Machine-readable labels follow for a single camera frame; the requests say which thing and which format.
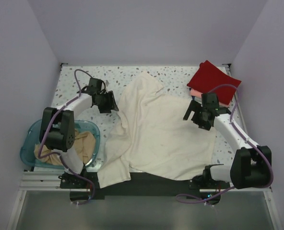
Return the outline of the cream white t-shirt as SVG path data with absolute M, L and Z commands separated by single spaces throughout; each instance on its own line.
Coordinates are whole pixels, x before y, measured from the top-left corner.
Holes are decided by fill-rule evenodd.
M 200 175 L 212 161 L 216 131 L 200 129 L 183 116 L 190 99 L 162 93 L 143 72 L 125 87 L 119 121 L 104 148 L 97 176 L 101 188 L 131 179 L 130 169 L 183 181 Z

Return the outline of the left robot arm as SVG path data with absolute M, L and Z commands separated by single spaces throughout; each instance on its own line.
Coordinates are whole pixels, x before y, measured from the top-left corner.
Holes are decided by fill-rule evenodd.
M 73 147 L 74 121 L 76 116 L 93 106 L 96 106 L 101 114 L 118 111 L 113 92 L 106 90 L 103 80 L 95 78 L 91 78 L 88 85 L 80 87 L 76 96 L 65 104 L 45 108 L 41 120 L 37 157 L 44 159 L 57 155 L 65 172 L 73 174 L 71 183 L 77 188 L 87 185 L 88 176 L 82 173 L 84 163 Z

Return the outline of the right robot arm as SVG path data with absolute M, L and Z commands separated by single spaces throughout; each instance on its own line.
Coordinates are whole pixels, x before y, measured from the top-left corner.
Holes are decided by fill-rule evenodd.
M 207 188 L 214 188 L 219 181 L 232 183 L 236 189 L 264 188 L 273 183 L 272 152 L 251 139 L 233 119 L 233 112 L 219 105 L 216 93 L 204 93 L 201 102 L 191 100 L 184 120 L 190 119 L 199 128 L 215 128 L 234 152 L 231 165 L 205 166 L 198 178 Z

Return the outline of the folded pink t-shirt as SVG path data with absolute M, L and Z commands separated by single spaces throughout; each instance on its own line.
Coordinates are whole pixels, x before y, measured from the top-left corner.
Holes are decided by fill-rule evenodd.
M 189 91 L 190 91 L 190 95 L 191 95 L 191 96 L 196 96 L 196 97 L 201 98 L 201 95 L 202 95 L 201 92 L 199 92 L 199 91 L 197 91 L 197 90 L 194 90 L 194 89 L 192 89 L 192 88 L 190 88 Z M 221 103 L 221 102 L 219 103 L 220 106 L 224 106 L 224 107 L 229 107 L 230 104 L 231 104 L 231 103 L 229 103 L 229 104 L 224 104 L 224 103 Z

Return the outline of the folded red t-shirt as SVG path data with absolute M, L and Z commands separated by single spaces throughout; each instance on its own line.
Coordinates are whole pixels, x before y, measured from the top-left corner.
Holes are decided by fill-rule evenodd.
M 223 84 L 230 84 L 238 88 L 241 81 L 228 76 L 206 60 L 199 65 L 199 69 L 187 83 L 187 86 L 201 93 L 207 93 Z M 214 92 L 217 94 L 219 102 L 229 104 L 233 99 L 236 89 L 225 86 L 214 90 Z

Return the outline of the tan t-shirt in basket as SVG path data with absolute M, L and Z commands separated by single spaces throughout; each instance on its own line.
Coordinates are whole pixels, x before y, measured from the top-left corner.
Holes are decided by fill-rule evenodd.
M 93 134 L 90 131 L 80 132 L 77 129 L 75 130 L 75 141 L 74 148 L 84 164 L 88 163 L 92 158 L 93 151 L 95 149 L 96 140 Z M 35 145 L 34 155 L 37 159 L 39 159 L 43 163 L 61 166 L 61 161 L 56 154 L 44 157 L 40 159 L 38 157 L 40 144 Z

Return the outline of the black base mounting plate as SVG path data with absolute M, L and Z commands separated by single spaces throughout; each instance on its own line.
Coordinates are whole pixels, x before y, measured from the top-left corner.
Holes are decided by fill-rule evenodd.
M 174 181 L 143 172 L 132 172 L 131 180 L 100 188 L 97 173 L 83 172 L 82 177 L 89 183 L 72 174 L 63 173 L 59 176 L 60 188 L 74 190 L 70 192 L 70 200 L 104 199 L 106 196 L 177 196 L 189 194 L 206 198 L 200 190 L 209 189 L 211 193 L 223 191 L 230 187 L 229 183 L 211 181 L 204 183 L 201 177 L 185 181 Z

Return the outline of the teal plastic basket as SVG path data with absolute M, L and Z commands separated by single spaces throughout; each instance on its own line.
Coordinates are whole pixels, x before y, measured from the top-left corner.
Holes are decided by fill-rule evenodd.
M 41 120 L 36 121 L 31 125 L 31 127 L 28 130 L 26 139 L 24 141 L 23 146 L 20 150 L 20 158 L 22 162 L 28 166 L 31 167 L 44 167 L 44 168 L 54 168 L 54 169 L 63 169 L 63 166 L 56 166 L 51 165 L 47 163 L 41 162 L 39 159 L 37 159 L 34 155 L 34 149 L 36 144 L 40 144 L 39 141 L 39 132 L 41 128 Z M 75 121 L 75 130 L 78 130 L 80 132 L 84 131 L 90 131 L 93 136 L 95 137 L 96 144 L 95 149 L 92 154 L 92 158 L 89 160 L 88 163 L 85 164 L 85 166 L 92 166 L 94 164 L 94 161 L 97 157 L 99 146 L 100 146 L 100 132 L 96 124 L 89 122 L 89 121 Z

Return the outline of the aluminium frame rail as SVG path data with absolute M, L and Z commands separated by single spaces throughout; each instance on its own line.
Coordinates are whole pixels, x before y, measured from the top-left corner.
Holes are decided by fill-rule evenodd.
M 24 172 L 19 189 L 25 191 L 59 190 L 59 176 L 62 174 L 63 172 Z

